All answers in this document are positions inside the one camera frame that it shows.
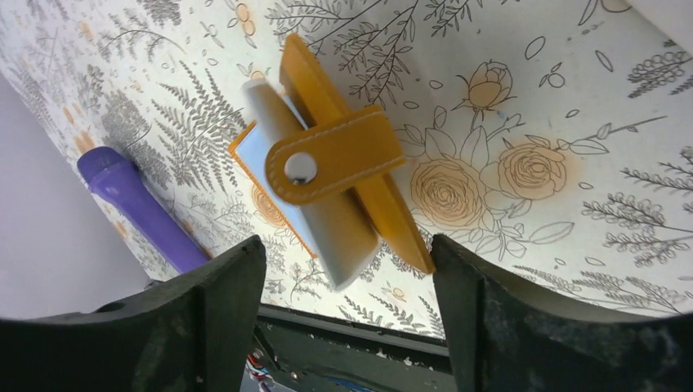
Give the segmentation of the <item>orange leather card holder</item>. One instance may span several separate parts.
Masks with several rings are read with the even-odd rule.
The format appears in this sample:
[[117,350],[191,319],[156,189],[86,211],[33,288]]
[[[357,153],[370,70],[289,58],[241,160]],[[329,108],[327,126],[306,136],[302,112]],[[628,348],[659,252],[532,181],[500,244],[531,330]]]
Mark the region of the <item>orange leather card holder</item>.
[[435,266],[392,178],[405,152],[382,107],[351,109],[295,33],[279,67],[242,91],[252,123],[230,156],[270,200],[331,286],[349,286],[382,245],[430,274]]

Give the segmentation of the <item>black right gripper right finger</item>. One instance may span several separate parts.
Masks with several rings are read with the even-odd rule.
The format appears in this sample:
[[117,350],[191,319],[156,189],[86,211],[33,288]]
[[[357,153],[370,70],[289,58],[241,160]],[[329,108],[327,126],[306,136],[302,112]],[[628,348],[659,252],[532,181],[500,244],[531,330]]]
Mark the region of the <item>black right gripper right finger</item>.
[[608,310],[433,237],[436,298],[460,391],[689,391],[692,317]]

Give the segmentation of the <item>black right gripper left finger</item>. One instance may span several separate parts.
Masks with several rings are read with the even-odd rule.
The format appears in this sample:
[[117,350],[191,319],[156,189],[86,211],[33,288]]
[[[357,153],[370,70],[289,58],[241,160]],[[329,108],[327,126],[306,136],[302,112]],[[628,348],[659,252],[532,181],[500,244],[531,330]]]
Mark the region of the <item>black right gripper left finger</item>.
[[266,277],[258,236],[85,313],[1,321],[4,391],[237,391]]

